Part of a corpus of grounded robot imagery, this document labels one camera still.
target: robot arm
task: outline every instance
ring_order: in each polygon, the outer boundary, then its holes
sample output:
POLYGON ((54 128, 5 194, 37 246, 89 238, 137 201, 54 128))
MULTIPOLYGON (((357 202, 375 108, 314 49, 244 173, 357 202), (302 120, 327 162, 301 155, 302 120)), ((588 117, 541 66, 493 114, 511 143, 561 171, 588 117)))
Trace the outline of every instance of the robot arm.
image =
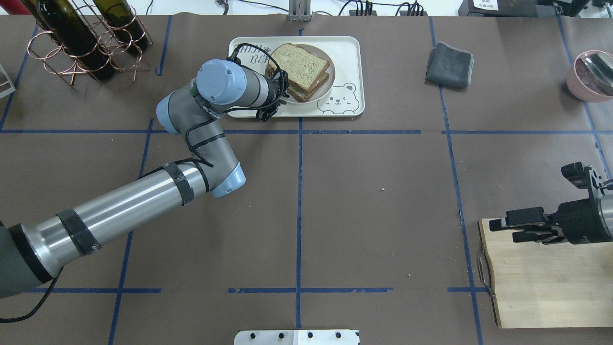
POLYGON ((581 162, 562 167, 562 175, 588 198, 562 203, 546 214, 542 207, 511 210, 490 221, 490 231, 518 230, 513 242, 588 244, 613 241, 613 180, 603 181, 593 166, 581 162))
POLYGON ((228 60, 203 64, 189 85, 157 106, 160 123, 183 135, 192 159, 166 164, 42 223, 0 224, 0 298, 52 280, 69 262, 204 193, 220 197, 245 183, 217 119, 239 106, 255 109, 267 120, 283 103, 288 82, 280 68, 268 78, 241 66, 239 48, 228 60))

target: light blue plastic cap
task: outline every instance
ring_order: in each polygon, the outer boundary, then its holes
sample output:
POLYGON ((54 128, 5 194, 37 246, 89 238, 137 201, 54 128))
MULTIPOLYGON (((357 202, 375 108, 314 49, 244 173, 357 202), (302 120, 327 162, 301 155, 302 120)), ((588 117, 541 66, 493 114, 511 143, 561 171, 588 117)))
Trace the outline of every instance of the light blue plastic cap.
POLYGON ((170 114, 168 113, 168 104, 170 103, 170 97, 176 91, 171 92, 168 96, 164 97, 155 108, 155 113, 158 116, 159 124, 170 134, 179 134, 170 122, 170 114))
POLYGON ((224 182, 220 183, 211 193, 215 198, 219 198, 220 196, 224 196, 239 189, 245 184, 245 181, 245 173, 243 173, 243 170, 240 168, 240 162, 238 162, 224 182))
POLYGON ((239 65, 214 59, 202 65, 196 75, 196 86, 204 99, 225 106, 238 101, 243 95, 247 76, 239 65))

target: red object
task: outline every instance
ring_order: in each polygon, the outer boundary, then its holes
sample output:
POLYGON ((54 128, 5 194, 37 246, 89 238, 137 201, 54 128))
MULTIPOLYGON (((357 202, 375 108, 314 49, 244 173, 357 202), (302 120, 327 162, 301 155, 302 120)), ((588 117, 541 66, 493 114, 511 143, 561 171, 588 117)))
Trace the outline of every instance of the red object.
POLYGON ((31 14, 19 0, 0 0, 0 7, 9 14, 31 14))

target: pink cup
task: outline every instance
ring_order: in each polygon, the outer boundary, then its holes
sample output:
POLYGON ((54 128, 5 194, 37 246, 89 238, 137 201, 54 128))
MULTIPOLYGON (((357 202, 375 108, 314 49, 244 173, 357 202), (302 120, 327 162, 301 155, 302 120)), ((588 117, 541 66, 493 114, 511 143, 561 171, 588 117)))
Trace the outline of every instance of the pink cup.
POLYGON ((566 85, 570 92, 577 98, 586 102, 605 102, 613 99, 613 96, 605 95, 602 91, 599 91, 596 84, 591 81, 589 71, 581 58, 588 55, 601 52, 600 50, 588 50, 577 56, 573 61, 573 65, 568 70, 568 76, 566 76, 566 85))

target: cartoon bear face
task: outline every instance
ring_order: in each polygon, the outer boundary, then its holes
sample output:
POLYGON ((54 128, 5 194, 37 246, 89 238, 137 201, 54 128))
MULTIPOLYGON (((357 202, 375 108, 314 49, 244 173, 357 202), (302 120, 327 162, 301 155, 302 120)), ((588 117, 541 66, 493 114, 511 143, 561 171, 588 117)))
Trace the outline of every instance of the cartoon bear face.
POLYGON ((355 114, 359 107, 356 86, 352 83, 333 86, 326 97, 317 101, 317 108, 322 111, 322 114, 355 114))

